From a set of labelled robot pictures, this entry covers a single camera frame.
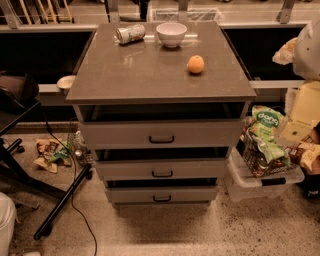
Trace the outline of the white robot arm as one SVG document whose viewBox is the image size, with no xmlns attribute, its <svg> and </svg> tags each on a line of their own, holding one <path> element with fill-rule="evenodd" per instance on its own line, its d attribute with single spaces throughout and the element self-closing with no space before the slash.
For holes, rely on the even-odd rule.
<svg viewBox="0 0 320 256">
<path fill-rule="evenodd" d="M 294 50 L 293 71 L 305 80 L 320 80 L 320 17 L 300 31 Z"/>
</svg>

